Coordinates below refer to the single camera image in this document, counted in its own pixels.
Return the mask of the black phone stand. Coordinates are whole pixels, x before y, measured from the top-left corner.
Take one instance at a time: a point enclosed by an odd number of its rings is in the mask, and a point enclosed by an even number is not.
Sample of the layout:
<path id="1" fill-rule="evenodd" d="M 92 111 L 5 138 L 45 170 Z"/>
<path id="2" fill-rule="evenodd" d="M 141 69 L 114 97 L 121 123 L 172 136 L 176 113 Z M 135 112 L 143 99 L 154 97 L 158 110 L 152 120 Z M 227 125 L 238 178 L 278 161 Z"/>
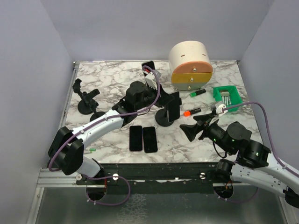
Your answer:
<path id="1" fill-rule="evenodd" d="M 81 82 L 82 82 L 82 80 L 77 78 L 72 86 L 72 90 L 75 94 L 79 95 L 79 97 L 81 99 L 77 106 L 79 113 L 81 113 L 83 115 L 89 115 L 89 114 L 92 114 L 92 110 L 91 110 L 91 108 L 87 102 L 87 99 L 86 99 L 87 92 L 81 91 Z"/>
<path id="2" fill-rule="evenodd" d="M 90 117 L 90 122 L 103 116 L 105 112 L 97 111 L 97 106 L 99 104 L 93 99 L 95 96 L 100 94 L 100 91 L 98 89 L 94 89 L 90 93 L 83 92 L 83 94 L 87 108 L 89 108 L 93 113 L 93 115 Z"/>
<path id="3" fill-rule="evenodd" d="M 163 109 L 160 109 L 155 115 L 156 123 L 162 127 L 169 127 L 174 123 L 168 121 L 167 105 Z"/>

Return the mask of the purple smartphone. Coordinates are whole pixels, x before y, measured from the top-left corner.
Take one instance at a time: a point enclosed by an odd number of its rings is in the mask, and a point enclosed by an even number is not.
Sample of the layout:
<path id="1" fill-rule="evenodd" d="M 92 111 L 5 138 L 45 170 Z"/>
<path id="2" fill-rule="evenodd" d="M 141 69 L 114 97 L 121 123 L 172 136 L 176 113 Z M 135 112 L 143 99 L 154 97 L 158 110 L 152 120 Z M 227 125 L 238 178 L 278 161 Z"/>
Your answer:
<path id="1" fill-rule="evenodd" d="M 131 152 L 142 151 L 142 126 L 129 128 L 129 150 Z"/>

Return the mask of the tall black smartphone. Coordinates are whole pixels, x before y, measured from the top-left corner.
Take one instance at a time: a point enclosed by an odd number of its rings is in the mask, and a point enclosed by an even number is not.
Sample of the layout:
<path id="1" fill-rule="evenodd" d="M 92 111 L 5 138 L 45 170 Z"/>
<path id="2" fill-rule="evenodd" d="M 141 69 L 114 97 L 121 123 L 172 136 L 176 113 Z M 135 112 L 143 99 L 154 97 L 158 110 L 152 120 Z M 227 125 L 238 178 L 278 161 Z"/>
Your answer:
<path id="1" fill-rule="evenodd" d="M 156 153 L 158 151 L 158 146 L 155 127 L 144 127 L 142 129 L 142 135 L 145 153 Z"/>

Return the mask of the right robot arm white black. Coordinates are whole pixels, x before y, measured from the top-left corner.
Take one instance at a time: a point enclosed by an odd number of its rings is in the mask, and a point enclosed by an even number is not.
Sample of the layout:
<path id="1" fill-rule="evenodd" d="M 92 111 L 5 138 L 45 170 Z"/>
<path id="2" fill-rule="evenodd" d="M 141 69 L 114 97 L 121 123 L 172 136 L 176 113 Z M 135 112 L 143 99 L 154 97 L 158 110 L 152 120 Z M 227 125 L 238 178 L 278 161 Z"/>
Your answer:
<path id="1" fill-rule="evenodd" d="M 265 145 L 251 139 L 252 132 L 239 122 L 226 130 L 218 125 L 213 114 L 195 117 L 194 125 L 180 125 L 189 141 L 208 138 L 235 161 L 220 159 L 214 176 L 219 182 L 243 182 L 270 191 L 297 208 L 299 206 L 299 173 L 279 161 Z"/>

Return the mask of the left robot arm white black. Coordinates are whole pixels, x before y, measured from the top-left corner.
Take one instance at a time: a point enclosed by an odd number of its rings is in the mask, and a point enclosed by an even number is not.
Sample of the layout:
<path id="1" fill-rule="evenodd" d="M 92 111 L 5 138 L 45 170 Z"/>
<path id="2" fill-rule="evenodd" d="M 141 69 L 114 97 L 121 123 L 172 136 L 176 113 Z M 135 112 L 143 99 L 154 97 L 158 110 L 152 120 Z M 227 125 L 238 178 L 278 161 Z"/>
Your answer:
<path id="1" fill-rule="evenodd" d="M 48 151 L 49 170 L 61 170 L 65 175 L 79 173 L 93 184 L 100 183 L 102 167 L 95 159 L 84 156 L 85 148 L 107 133 L 129 124 L 139 113 L 152 106 L 163 107 L 173 99 L 160 84 L 154 89 L 139 81 L 132 82 L 125 96 L 104 115 L 71 130 L 65 126 L 58 130 Z"/>

